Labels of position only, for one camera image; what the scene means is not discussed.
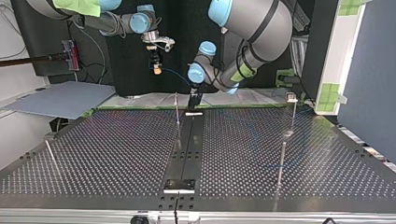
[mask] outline black perforated table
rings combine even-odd
[[[309,109],[103,110],[0,172],[1,208],[396,214],[396,174]],[[281,186],[280,151],[286,143]],[[164,194],[167,180],[193,194]]]

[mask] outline green tape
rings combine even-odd
[[[291,68],[287,70],[277,70],[275,82],[277,87],[293,87],[292,83],[285,83],[284,81],[279,80],[279,76],[294,77],[294,69]]]
[[[317,111],[333,112],[338,104],[340,84],[325,83],[321,87]]]
[[[254,72],[250,71],[250,69],[245,64],[241,66],[240,70],[245,77],[254,77],[255,73],[257,72],[257,69],[253,69]],[[241,74],[239,74],[239,71],[236,71],[231,80],[234,82],[240,82],[244,80],[245,77],[242,77]]]
[[[95,109],[89,110],[87,112],[85,112],[84,114],[81,115],[82,118],[87,119],[90,118],[92,116],[92,114],[95,113]]]
[[[356,16],[361,8],[361,0],[341,0],[340,10],[338,11],[339,16]]]
[[[53,5],[86,16],[100,17],[101,14],[99,0],[53,0]]]

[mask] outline black cable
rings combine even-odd
[[[95,79],[90,75],[90,73],[87,71],[87,68],[89,68],[89,67],[91,67],[91,66],[94,66],[94,65],[98,65],[98,66],[102,66],[102,67],[104,67],[104,66],[103,66],[101,63],[90,63],[90,64],[88,64],[88,65],[85,65],[82,61],[80,61],[79,63],[81,63],[81,67],[82,67],[82,69],[83,69],[83,70],[85,71],[85,73],[86,73],[86,76],[85,76],[83,82],[86,82],[86,81],[88,80],[88,77],[89,77],[94,83],[99,83],[100,80],[103,78],[103,76],[107,73],[107,68],[106,68],[104,74],[99,78],[99,80],[95,80]]]
[[[245,43],[245,39],[242,39],[241,43],[239,44],[238,50],[236,51],[236,68],[238,69],[238,73],[239,75],[241,75],[241,77],[243,77],[244,79],[249,79],[249,78],[253,78],[254,75],[256,75],[256,70],[254,70],[253,68],[251,68],[250,64],[248,63],[248,60],[246,58],[246,50],[248,49],[248,46],[244,46]],[[242,71],[241,71],[241,64],[239,63],[239,57],[242,57],[242,60],[245,63],[245,66],[250,70],[250,72],[253,74],[252,77],[247,77],[245,76]]]
[[[178,204],[178,195],[177,195],[176,204],[175,204],[175,210],[174,210],[174,215],[175,215],[175,224],[178,224],[178,217],[177,217],[177,204]]]

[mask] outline robotic arm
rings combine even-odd
[[[291,15],[279,0],[212,0],[209,17],[244,40],[236,60],[225,71],[212,65],[216,46],[202,43],[188,73],[190,81],[198,85],[205,82],[233,94],[239,82],[277,59],[290,42]]]
[[[163,56],[160,50],[169,52],[175,45],[175,40],[160,36],[158,25],[161,18],[156,18],[153,5],[137,7],[135,14],[116,15],[109,12],[118,8],[122,0],[100,0],[102,14],[100,17],[82,16],[77,12],[55,7],[52,0],[27,0],[27,2],[39,13],[55,20],[71,20],[79,26],[90,26],[101,32],[102,35],[127,34],[142,35],[142,41],[147,45],[150,52],[150,63],[154,73],[162,73]]]

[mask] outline cable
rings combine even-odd
[[[3,7],[5,9],[8,9],[12,14],[14,14],[14,10],[12,9],[11,6],[5,4],[5,3],[1,3],[0,2],[0,7]],[[15,31],[15,33],[17,33],[20,37],[22,37],[21,32],[18,30],[18,28],[14,25],[14,23],[12,23],[12,21],[8,18],[8,16],[6,15],[6,13],[3,10],[0,10],[1,15],[7,20],[7,22],[11,25],[12,29]],[[21,54],[23,54],[26,51],[26,46],[23,47],[23,49],[21,51],[19,51],[18,53],[9,55],[9,56],[5,56],[5,57],[0,57],[0,60],[4,60],[4,59],[10,59],[16,56],[19,56]]]
[[[5,4],[5,3],[0,3],[0,7],[4,7],[5,9],[8,9],[12,14],[14,14],[14,10],[12,9],[12,7],[10,7],[9,5]],[[2,14],[2,16],[8,21],[8,23],[11,25],[12,29],[14,29],[14,31],[20,36],[21,32],[18,30],[18,28],[14,25],[14,23],[12,23],[12,21],[8,18],[8,16],[6,15],[6,13],[2,10],[0,10],[0,13]]]
[[[189,82],[186,78],[184,78],[180,73],[178,73],[178,72],[176,72],[176,71],[174,71],[174,70],[172,70],[172,69],[169,69],[169,68],[163,68],[163,71],[167,71],[167,72],[170,72],[170,73],[173,73],[173,74],[177,75],[177,76],[180,77],[189,87],[191,87],[190,82]]]
[[[96,47],[99,49],[100,53],[102,54],[102,59],[103,59],[103,71],[102,71],[102,75],[101,78],[98,80],[97,84],[102,84],[102,80],[103,77],[105,76],[106,73],[106,58],[105,58],[105,54],[103,53],[102,49],[100,48],[99,44],[90,36],[88,35],[84,30],[83,27],[80,27],[76,24],[75,21],[73,21],[73,23],[77,26],[77,28],[85,35],[87,36],[95,45]]]
[[[0,57],[0,60],[10,59],[10,58],[19,56],[19,55],[23,54],[25,51],[26,51],[26,47],[23,47],[23,49],[20,52],[12,54],[12,55],[9,55],[9,56],[6,56],[6,57]]]
[[[256,71],[251,68],[250,64],[248,63],[248,60],[246,58],[246,50],[248,49],[248,46],[244,46],[246,40],[242,39],[241,43],[239,44],[238,50],[236,51],[236,68],[238,69],[238,73],[239,75],[241,75],[244,79],[249,79],[249,78],[253,78],[254,75],[256,75]],[[244,61],[245,66],[250,70],[250,72],[252,73],[252,77],[247,77],[245,76],[242,71],[241,71],[241,64],[239,63],[239,57],[242,57],[242,60]]]
[[[104,34],[104,35],[116,35],[119,32],[119,30],[121,30],[122,33],[120,34],[120,37],[122,39],[125,39],[126,38],[126,30],[127,30],[127,28],[125,27],[124,23],[122,22],[122,18],[119,15],[116,15],[116,14],[114,14],[112,12],[109,12],[109,11],[106,14],[109,15],[113,19],[114,23],[116,24],[116,27],[114,28],[113,32],[103,32],[103,31],[101,31],[101,33]]]
[[[74,72],[74,75],[75,75],[75,81],[76,81],[76,82],[78,82],[78,76],[77,76],[77,73],[76,73],[76,72]]]
[[[90,75],[90,73],[87,71],[86,68],[88,68],[88,67],[85,66],[85,64],[84,64],[82,61],[79,61],[79,63],[81,63],[82,70],[85,71],[85,78],[84,78],[83,82],[86,82],[86,81],[88,80],[88,77],[89,77],[94,83],[96,83],[97,81],[96,81],[96,80]]]

